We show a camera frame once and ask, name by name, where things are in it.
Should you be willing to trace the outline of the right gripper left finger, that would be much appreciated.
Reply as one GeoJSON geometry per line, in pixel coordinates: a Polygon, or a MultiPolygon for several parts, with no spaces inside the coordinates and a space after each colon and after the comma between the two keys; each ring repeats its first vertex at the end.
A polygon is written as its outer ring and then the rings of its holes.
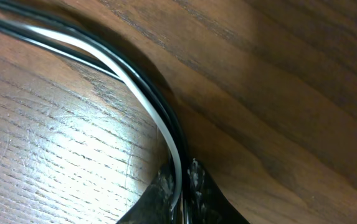
{"type": "Polygon", "coordinates": [[[175,190],[173,165],[163,164],[138,201],[117,224],[172,224],[176,212],[171,211],[175,190]]]}

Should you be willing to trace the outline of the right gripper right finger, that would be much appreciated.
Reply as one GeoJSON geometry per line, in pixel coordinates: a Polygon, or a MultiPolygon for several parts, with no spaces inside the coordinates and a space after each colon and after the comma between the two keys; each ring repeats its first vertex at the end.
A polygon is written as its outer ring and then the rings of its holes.
{"type": "Polygon", "coordinates": [[[226,199],[206,168],[196,159],[188,170],[186,223],[250,224],[226,199]]]}

